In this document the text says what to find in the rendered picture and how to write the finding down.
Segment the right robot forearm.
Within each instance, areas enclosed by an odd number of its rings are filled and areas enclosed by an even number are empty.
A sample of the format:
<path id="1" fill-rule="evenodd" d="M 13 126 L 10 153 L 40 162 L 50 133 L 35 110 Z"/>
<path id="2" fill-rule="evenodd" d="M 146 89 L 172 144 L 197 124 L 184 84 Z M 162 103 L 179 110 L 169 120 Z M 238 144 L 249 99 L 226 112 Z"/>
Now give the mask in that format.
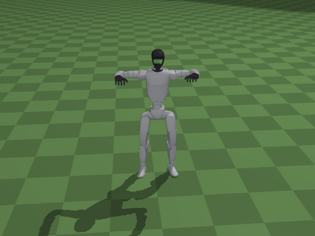
<path id="1" fill-rule="evenodd" d="M 118 72 L 116 72 L 115 76 L 121 75 L 123 77 L 123 73 L 124 73 L 124 71 L 118 71 Z"/>

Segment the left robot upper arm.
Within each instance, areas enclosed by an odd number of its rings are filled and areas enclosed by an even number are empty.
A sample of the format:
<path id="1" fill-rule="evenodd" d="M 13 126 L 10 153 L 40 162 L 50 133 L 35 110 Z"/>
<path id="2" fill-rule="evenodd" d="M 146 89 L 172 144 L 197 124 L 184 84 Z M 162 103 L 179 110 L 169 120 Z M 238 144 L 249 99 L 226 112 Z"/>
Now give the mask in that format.
<path id="1" fill-rule="evenodd" d="M 176 80 L 177 78 L 186 77 L 186 76 L 191 74 L 190 70 L 175 70 L 175 69 L 172 69 L 172 70 L 168 70 L 168 72 L 169 72 L 169 78 L 171 80 Z"/>

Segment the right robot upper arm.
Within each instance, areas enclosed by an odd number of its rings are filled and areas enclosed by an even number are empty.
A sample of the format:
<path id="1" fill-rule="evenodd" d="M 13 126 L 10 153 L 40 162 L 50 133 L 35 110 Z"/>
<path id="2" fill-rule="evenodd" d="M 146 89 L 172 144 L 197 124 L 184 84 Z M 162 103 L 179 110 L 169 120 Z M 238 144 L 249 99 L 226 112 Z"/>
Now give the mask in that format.
<path id="1" fill-rule="evenodd" d="M 141 81 L 146 79 L 147 70 L 127 71 L 123 73 L 123 78 L 136 78 Z"/>

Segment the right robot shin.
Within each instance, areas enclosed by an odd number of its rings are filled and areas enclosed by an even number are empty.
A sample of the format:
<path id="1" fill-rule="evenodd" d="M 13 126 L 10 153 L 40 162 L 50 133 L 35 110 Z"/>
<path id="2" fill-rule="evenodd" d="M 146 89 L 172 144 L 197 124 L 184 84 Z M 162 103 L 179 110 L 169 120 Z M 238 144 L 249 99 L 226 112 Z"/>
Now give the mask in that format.
<path id="1" fill-rule="evenodd" d="M 143 146 L 140 146 L 139 149 L 139 158 L 141 160 L 141 168 L 145 168 L 145 162 L 148 154 L 148 149 L 145 149 Z"/>

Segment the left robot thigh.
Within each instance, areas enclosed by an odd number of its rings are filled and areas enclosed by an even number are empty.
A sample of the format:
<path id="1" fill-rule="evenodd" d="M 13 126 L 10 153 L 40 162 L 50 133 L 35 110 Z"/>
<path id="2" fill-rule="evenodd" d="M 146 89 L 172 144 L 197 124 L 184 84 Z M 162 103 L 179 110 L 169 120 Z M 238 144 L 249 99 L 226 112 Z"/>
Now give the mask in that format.
<path id="1" fill-rule="evenodd" d="M 168 140 L 165 142 L 168 149 L 176 146 L 177 139 L 177 129 L 176 129 L 176 119 L 172 111 L 164 112 L 164 118 L 166 123 Z"/>

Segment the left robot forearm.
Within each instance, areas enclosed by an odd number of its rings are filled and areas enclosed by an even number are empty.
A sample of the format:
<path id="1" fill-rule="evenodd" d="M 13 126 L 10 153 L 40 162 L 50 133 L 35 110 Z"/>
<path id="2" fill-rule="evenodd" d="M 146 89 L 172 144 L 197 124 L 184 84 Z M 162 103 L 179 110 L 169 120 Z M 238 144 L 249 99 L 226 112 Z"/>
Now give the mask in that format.
<path id="1" fill-rule="evenodd" d="M 197 73 L 198 75 L 199 75 L 199 78 L 200 78 L 200 73 L 199 73 L 199 71 L 198 70 L 196 70 L 196 69 L 192 69 L 192 70 L 190 70 L 191 71 L 191 74 L 192 73 Z M 198 80 L 198 79 L 197 79 Z"/>

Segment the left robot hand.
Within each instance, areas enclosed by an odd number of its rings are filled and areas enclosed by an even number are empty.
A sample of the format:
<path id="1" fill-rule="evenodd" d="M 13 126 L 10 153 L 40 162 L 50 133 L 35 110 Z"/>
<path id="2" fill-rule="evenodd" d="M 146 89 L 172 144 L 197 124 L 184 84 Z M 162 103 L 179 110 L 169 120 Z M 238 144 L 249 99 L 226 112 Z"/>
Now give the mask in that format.
<path id="1" fill-rule="evenodd" d="M 190 78 L 190 79 L 189 79 Z M 192 79 L 192 82 L 194 81 L 195 79 L 195 82 L 196 80 L 199 78 L 199 75 L 197 73 L 192 73 L 188 76 L 185 77 L 185 80 L 187 79 L 187 82 L 188 82 L 188 79 L 189 79 L 189 82 L 191 82 L 191 79 Z"/>

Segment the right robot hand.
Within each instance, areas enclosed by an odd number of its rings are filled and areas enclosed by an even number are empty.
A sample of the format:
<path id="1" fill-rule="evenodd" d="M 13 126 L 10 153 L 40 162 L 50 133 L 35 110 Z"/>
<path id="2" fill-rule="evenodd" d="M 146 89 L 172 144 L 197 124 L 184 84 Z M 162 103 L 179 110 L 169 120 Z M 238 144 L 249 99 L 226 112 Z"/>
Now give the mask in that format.
<path id="1" fill-rule="evenodd" d="M 124 82 L 124 85 L 125 85 L 125 81 L 128 82 L 127 79 L 123 78 L 121 75 L 115 76 L 115 85 L 116 85 L 116 82 L 118 82 L 118 85 L 119 85 L 119 82 L 121 82 L 121 86 L 122 86 L 122 81 Z"/>

